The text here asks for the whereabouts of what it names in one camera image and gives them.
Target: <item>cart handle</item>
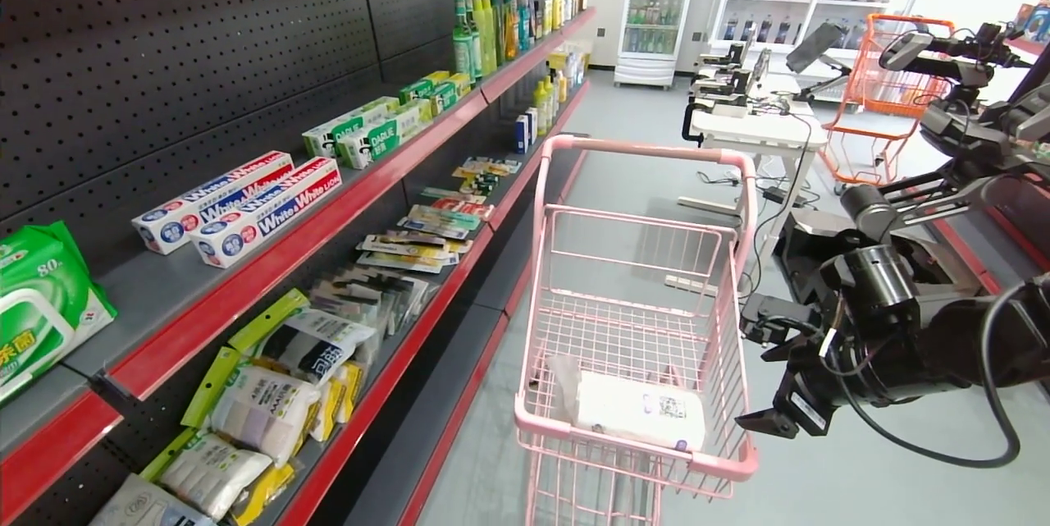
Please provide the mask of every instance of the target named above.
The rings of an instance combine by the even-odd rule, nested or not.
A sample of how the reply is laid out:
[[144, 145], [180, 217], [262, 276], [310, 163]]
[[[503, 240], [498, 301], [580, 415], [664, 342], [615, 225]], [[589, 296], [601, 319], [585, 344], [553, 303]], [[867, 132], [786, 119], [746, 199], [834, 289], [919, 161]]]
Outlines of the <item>cart handle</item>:
[[736, 278], [734, 286], [740, 282], [743, 274], [748, 254], [751, 253], [752, 243], [755, 240], [755, 226], [758, 214], [755, 212], [755, 164], [743, 152], [731, 151], [727, 148], [672, 148], [659, 147], [659, 145], [640, 145], [635, 142], [623, 141], [601, 141], [597, 138], [579, 138], [570, 133], [560, 133], [558, 136], [548, 138], [541, 147], [540, 152], [540, 174], [536, 183], [536, 213], [532, 216], [532, 269], [538, 269], [539, 261], [536, 259], [542, 248], [542, 237], [540, 235], [543, 228], [544, 196], [547, 186], [547, 171], [550, 167], [550, 159], [554, 151], [567, 148], [580, 148], [581, 151], [600, 152], [623, 152], [626, 155], [642, 156], [663, 156], [669, 160], [690, 160], [690, 161], [711, 161], [714, 164], [733, 166], [740, 170], [740, 183], [742, 192], [740, 201], [743, 202], [743, 226], [740, 228], [740, 241], [737, 245], [734, 259], [736, 261]]

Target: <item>darlie toothpaste box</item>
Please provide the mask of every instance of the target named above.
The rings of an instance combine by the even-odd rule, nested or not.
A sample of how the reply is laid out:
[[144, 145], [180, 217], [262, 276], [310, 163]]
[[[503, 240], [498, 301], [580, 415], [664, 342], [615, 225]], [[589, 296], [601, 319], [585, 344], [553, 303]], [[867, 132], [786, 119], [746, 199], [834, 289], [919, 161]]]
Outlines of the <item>darlie toothpaste box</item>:
[[205, 264], [229, 268], [341, 185], [334, 160], [314, 156], [255, 199], [190, 233]]
[[189, 241], [187, 233], [239, 207], [292, 171], [288, 152], [270, 151], [131, 220], [146, 248], [169, 254]]

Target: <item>green bottle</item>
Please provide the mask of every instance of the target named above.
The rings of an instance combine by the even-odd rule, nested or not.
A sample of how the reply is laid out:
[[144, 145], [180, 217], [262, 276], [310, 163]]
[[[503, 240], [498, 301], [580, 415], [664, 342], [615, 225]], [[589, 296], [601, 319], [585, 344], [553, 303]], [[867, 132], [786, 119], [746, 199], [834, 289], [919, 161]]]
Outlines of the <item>green bottle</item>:
[[456, 55], [456, 71], [475, 81], [474, 63], [470, 59], [472, 39], [470, 25], [466, 22], [466, 0], [456, 0], [456, 28], [453, 29], [453, 51]]
[[483, 75], [484, 55], [481, 52], [481, 28], [474, 17], [474, 0], [466, 2], [466, 22], [470, 25], [470, 65], [474, 66], [474, 78], [480, 80]]
[[500, 0], [489, 0], [492, 5], [492, 31], [496, 34], [496, 65], [503, 65], [503, 55], [506, 51], [507, 40], [503, 37], [503, 5]]

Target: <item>orange shopping cart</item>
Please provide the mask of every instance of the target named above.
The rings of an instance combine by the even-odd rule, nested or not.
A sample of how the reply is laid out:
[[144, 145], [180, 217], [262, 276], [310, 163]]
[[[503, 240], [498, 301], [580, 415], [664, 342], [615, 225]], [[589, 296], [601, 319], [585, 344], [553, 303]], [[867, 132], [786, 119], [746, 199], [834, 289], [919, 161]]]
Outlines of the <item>orange shopping cart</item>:
[[[948, 81], [929, 75], [892, 72], [879, 66], [882, 50], [908, 31], [929, 31], [938, 37], [956, 33], [951, 21], [903, 15], [872, 14], [860, 44], [854, 70], [833, 122], [824, 125], [828, 142], [820, 155], [835, 177], [835, 192], [842, 193], [852, 183], [884, 186], [897, 178], [897, 159], [911, 134], [919, 129], [926, 103], [948, 89]], [[876, 132], [843, 126], [847, 106], [863, 111], [897, 115], [899, 130]]]

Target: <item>cable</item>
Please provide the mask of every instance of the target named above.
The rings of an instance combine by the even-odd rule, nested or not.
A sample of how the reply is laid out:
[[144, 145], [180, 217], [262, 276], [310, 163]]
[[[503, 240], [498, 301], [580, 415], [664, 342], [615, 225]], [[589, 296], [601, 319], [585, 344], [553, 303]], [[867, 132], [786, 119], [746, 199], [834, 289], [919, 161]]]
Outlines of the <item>cable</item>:
[[[959, 457], [952, 457], [942, 453], [937, 453], [906, 442], [897, 436], [886, 432], [869, 415], [867, 415], [864, 409], [861, 408], [860, 403], [849, 391], [849, 387], [845, 381], [840, 376], [836, 376], [835, 380], [838, 381], [839, 387], [842, 388], [845, 395], [846, 401], [849, 402], [849, 406], [860, 416], [860, 419], [864, 421], [874, 429], [879, 436], [882, 436], [886, 440], [889, 440], [894, 444], [903, 447], [906, 450], [922, 455], [926, 458], [933, 459], [943, 463], [948, 463], [956, 466], [962, 466], [965, 468], [999, 468], [1001, 466], [1006, 466], [1007, 464], [1013, 462], [1017, 455], [1021, 454], [1021, 438], [1017, 436], [1016, 429], [1013, 428], [1013, 424], [1010, 423], [1010, 419], [1006, 415], [1006, 409], [1003, 408], [1003, 401], [999, 398], [999, 392], [995, 388], [994, 379], [991, 376], [991, 335], [994, 329], [994, 320], [999, 317], [1001, 310], [1006, 306], [1006, 302], [1013, 298], [1014, 295], [1020, 293], [1022, 288], [1026, 287], [1028, 282], [1021, 282], [1017, 286], [1009, 288], [986, 310], [983, 318], [981, 319], [981, 381], [982, 387], [985, 392], [985, 398], [988, 400], [988, 406], [991, 407], [991, 413], [995, 417], [995, 423], [999, 424], [999, 428], [1006, 438], [1006, 451], [998, 456], [994, 459], [987, 460], [970, 460], [962, 459]], [[837, 357], [832, 357], [832, 365], [838, 369]]]

